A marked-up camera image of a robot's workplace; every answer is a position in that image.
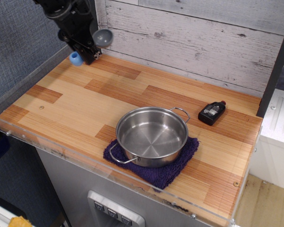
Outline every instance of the whitewashed wood panel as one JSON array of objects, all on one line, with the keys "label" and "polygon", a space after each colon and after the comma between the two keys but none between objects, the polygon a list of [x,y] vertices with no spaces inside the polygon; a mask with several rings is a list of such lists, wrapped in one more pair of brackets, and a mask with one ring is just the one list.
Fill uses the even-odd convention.
[{"label": "whitewashed wood panel", "polygon": [[156,62],[153,61],[148,61],[148,60],[144,60],[141,58],[137,58],[137,57],[133,57],[130,55],[126,55],[120,52],[115,52],[115,51],[111,51],[109,49],[103,49],[102,52],[104,54],[113,56],[113,57],[117,57],[120,59],[124,59],[127,61],[131,61],[131,62],[135,62],[141,65],[147,65],[149,67],[155,68],[155,69],[159,69],[159,70],[163,70],[166,72],[170,72],[170,73],[174,73],[180,76],[184,76],[184,77],[188,77],[188,78],[192,78],[195,80],[199,80],[202,81],[204,83],[208,83],[208,84],[215,84],[216,86],[219,87],[224,87],[230,90],[234,90],[234,91],[238,91],[238,92],[242,92],[251,96],[257,96],[257,97],[262,97],[263,92],[260,91],[256,91],[247,87],[241,87],[235,84],[230,84],[230,83],[226,83],[223,82],[221,80],[217,80],[217,79],[213,79],[213,78],[209,78],[209,77],[202,77],[200,75],[194,74],[194,73],[190,73],[190,72],[186,72],[184,70],[179,70],[179,69],[175,69],[173,67],[167,66],[167,65],[162,65],[162,64],[158,64]]},{"label": "whitewashed wood panel", "polygon": [[283,37],[116,1],[110,50],[263,93]]},{"label": "whitewashed wood panel", "polygon": [[97,21],[99,29],[107,28],[106,3],[103,0],[95,0]]},{"label": "whitewashed wood panel", "polygon": [[139,0],[139,5],[284,35],[284,0]]}]

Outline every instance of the wooden countertop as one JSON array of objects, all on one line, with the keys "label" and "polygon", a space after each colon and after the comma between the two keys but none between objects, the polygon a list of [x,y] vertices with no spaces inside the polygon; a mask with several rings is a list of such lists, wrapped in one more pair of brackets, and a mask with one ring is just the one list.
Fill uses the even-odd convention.
[{"label": "wooden countertop", "polygon": [[[222,100],[227,109],[213,126],[197,119],[208,103]],[[262,123],[256,117],[259,103],[258,97],[103,55],[90,66],[75,67],[65,59],[0,115],[0,127],[38,146],[59,151],[55,143],[83,155],[64,150],[66,157],[87,163],[84,157],[89,157],[139,178],[102,158],[115,139],[119,119],[137,107],[183,108],[191,115],[189,136],[198,138],[200,146],[165,191],[230,219]],[[143,189],[165,196],[150,187]],[[186,202],[177,205],[194,212]]]}]

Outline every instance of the control panel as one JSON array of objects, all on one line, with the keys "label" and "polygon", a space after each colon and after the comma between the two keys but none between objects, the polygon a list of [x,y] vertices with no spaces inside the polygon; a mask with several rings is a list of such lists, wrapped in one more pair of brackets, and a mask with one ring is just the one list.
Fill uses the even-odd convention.
[{"label": "control panel", "polygon": [[145,227],[145,220],[139,214],[94,192],[89,191],[88,201],[91,209],[103,212],[130,227]]}]

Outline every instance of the pot handle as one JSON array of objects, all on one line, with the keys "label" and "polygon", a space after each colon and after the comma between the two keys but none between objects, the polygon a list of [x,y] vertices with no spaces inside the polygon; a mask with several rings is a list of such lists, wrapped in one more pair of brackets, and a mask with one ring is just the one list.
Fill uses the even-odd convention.
[{"label": "pot handle", "polygon": [[186,112],[185,110],[183,110],[183,109],[181,109],[181,108],[179,108],[179,107],[173,107],[173,108],[171,108],[170,110],[173,110],[173,109],[182,110],[184,113],[186,113],[186,115],[188,116],[188,119],[186,120],[185,124],[189,121],[190,116],[189,116],[188,112]]},{"label": "pot handle", "polygon": [[123,162],[123,161],[120,161],[119,159],[116,159],[116,158],[113,156],[113,154],[112,154],[112,149],[113,149],[117,144],[119,144],[119,143],[118,143],[118,142],[115,143],[115,145],[114,145],[111,149],[109,149],[109,154],[110,154],[110,156],[111,156],[112,159],[115,160],[116,162],[121,163],[121,164],[127,164],[127,163],[132,162],[132,161],[134,161],[134,160],[136,160],[136,159],[139,158],[139,157],[135,157],[135,158],[130,159],[130,160],[126,161],[126,162]]}]

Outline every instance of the purple cloth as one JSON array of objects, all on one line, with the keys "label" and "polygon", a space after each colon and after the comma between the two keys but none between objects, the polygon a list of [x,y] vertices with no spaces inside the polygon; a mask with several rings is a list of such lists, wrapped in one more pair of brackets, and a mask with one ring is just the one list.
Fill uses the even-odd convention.
[{"label": "purple cloth", "polygon": [[[193,157],[199,146],[197,138],[188,137],[187,143],[182,148],[179,156],[172,163],[159,167],[159,168],[148,168],[138,166],[132,162],[127,164],[120,164],[112,159],[109,154],[109,149],[116,144],[117,140],[112,141],[108,147],[105,148],[103,158],[109,162],[115,163],[124,169],[129,169],[145,181],[151,183],[157,188],[164,189],[180,174],[182,169],[186,166],[188,161]],[[118,144],[112,149],[112,154],[115,158],[120,161],[127,161],[128,158],[123,154],[121,146]]]}]

